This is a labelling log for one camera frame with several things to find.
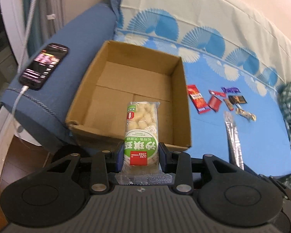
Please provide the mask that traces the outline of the black smartphone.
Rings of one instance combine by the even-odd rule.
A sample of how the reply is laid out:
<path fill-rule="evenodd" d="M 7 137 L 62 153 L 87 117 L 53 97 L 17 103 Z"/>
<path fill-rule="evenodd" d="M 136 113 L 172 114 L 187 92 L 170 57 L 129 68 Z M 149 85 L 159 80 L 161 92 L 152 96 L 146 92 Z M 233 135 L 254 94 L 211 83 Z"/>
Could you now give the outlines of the black smartphone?
<path fill-rule="evenodd" d="M 21 73 L 19 77 L 20 84 L 28 86 L 32 90 L 40 90 L 68 53 L 68 47 L 50 43 Z"/>

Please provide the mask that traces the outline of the brown cardboard box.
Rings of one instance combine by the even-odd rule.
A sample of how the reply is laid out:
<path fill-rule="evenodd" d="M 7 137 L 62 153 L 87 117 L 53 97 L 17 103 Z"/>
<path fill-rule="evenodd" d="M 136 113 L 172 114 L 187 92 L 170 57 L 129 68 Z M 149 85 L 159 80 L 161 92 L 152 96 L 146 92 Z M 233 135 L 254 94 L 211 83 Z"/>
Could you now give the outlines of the brown cardboard box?
<path fill-rule="evenodd" d="M 189 99 L 181 57 L 106 41 L 89 65 L 66 116 L 78 144 L 124 139 L 130 102 L 158 102 L 159 141 L 192 144 Z"/>

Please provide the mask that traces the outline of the small red brown candy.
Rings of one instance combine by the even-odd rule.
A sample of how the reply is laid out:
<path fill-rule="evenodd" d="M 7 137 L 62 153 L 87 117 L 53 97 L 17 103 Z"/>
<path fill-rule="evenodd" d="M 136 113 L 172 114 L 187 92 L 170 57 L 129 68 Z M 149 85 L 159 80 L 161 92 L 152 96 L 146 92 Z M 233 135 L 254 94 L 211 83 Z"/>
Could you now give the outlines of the small red brown candy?
<path fill-rule="evenodd" d="M 229 111 L 233 111 L 234 107 L 232 105 L 232 103 L 230 102 L 230 100 L 228 98 L 224 98 L 223 101 L 225 102 L 227 108 Z"/>

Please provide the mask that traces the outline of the red chip packet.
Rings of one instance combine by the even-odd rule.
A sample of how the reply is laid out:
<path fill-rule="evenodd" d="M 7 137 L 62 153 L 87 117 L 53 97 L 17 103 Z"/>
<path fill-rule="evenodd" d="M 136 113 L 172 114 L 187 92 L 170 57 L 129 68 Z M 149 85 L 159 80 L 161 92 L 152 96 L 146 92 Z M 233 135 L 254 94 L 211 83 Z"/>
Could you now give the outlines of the red chip packet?
<path fill-rule="evenodd" d="M 210 108 L 195 85 L 187 85 L 188 94 L 199 114 L 210 111 Z"/>

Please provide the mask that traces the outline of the silver blue snack stick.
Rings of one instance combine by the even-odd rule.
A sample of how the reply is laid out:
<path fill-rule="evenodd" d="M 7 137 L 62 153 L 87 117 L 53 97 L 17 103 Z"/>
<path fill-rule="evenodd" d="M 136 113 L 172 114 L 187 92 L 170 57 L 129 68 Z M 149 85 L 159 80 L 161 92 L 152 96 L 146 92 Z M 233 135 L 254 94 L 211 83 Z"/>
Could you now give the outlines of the silver blue snack stick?
<path fill-rule="evenodd" d="M 227 131 L 227 138 L 230 152 L 230 163 L 244 170 L 242 149 L 239 140 L 239 133 L 231 112 L 225 111 L 223 114 L 224 123 Z"/>

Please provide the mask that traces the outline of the blue white patterned sofa cover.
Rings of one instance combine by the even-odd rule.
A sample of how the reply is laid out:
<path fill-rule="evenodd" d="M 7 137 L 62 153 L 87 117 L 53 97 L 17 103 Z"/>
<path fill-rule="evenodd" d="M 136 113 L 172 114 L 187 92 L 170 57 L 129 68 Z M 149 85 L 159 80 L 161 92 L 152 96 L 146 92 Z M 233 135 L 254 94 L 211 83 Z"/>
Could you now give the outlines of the blue white patterned sofa cover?
<path fill-rule="evenodd" d="M 187 84 L 235 87 L 251 121 L 236 116 L 243 159 L 258 174 L 291 174 L 291 149 L 280 90 L 291 81 L 291 42 L 273 23 L 239 0 L 111 0 L 115 40 L 182 58 Z"/>

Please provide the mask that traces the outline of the thin red snack stick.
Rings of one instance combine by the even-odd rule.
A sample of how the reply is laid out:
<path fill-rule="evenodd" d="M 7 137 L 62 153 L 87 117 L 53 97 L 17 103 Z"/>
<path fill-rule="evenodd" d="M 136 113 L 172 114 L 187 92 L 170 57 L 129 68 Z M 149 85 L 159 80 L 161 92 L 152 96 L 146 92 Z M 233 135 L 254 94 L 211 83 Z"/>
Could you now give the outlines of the thin red snack stick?
<path fill-rule="evenodd" d="M 226 98 L 227 97 L 226 93 L 221 92 L 221 91 L 209 90 L 209 93 L 211 95 L 214 95 L 214 96 L 219 96 L 219 97 L 223 97 L 223 98 Z"/>

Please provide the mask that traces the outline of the purple chocolate bar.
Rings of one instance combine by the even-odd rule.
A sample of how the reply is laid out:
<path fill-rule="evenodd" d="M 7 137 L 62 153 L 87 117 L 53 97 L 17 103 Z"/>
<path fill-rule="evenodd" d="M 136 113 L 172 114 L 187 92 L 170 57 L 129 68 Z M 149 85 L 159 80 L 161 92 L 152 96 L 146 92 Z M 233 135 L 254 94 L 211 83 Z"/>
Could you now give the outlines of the purple chocolate bar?
<path fill-rule="evenodd" d="M 221 87 L 221 89 L 226 94 L 227 93 L 233 93 L 233 94 L 241 93 L 241 91 L 236 87 Z"/>

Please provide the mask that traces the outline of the yellow cartoon snack pack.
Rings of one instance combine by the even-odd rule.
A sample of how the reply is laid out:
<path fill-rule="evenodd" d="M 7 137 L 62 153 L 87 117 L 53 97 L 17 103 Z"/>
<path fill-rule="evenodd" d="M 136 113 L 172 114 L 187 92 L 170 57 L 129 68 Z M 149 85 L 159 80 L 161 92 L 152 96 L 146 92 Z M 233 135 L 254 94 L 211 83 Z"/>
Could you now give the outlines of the yellow cartoon snack pack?
<path fill-rule="evenodd" d="M 240 115 L 240 116 L 242 116 L 242 117 L 244 117 L 244 118 L 246 118 L 248 120 L 252 120 L 254 122 L 256 121 L 256 115 L 254 115 L 254 114 L 252 114 L 252 113 L 250 113 L 248 111 L 245 111 L 245 110 L 243 110 L 241 108 L 237 108 L 236 109 L 236 114 Z"/>

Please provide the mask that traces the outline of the green rice cracker pack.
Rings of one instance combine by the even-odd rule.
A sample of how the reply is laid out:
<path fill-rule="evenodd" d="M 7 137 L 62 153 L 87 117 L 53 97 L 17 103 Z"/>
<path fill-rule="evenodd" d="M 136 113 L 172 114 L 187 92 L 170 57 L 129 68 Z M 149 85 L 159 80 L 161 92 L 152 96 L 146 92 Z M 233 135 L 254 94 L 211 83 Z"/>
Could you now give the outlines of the green rice cracker pack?
<path fill-rule="evenodd" d="M 164 185 L 173 177 L 159 163 L 159 102 L 130 102 L 126 113 L 123 166 L 115 175 L 120 185 Z"/>

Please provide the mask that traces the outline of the black gold snack pouch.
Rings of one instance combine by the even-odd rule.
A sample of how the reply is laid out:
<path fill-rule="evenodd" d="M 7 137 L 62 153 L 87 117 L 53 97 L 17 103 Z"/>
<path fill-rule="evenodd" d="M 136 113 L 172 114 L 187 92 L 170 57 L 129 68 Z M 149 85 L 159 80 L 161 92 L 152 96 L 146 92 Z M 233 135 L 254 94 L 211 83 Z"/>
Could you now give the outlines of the black gold snack pouch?
<path fill-rule="evenodd" d="M 247 101 L 243 96 L 238 96 L 238 95 L 229 95 L 228 96 L 229 101 L 231 104 L 246 104 Z"/>

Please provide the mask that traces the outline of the red square snack packet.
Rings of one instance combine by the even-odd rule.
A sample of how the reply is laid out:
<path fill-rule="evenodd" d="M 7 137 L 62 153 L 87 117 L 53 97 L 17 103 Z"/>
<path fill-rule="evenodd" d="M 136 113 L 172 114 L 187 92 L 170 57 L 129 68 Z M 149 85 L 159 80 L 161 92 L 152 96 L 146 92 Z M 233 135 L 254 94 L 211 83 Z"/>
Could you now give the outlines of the red square snack packet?
<path fill-rule="evenodd" d="M 208 101 L 208 106 L 215 112 L 218 112 L 220 109 L 220 105 L 222 104 L 222 100 L 218 97 L 212 95 Z"/>

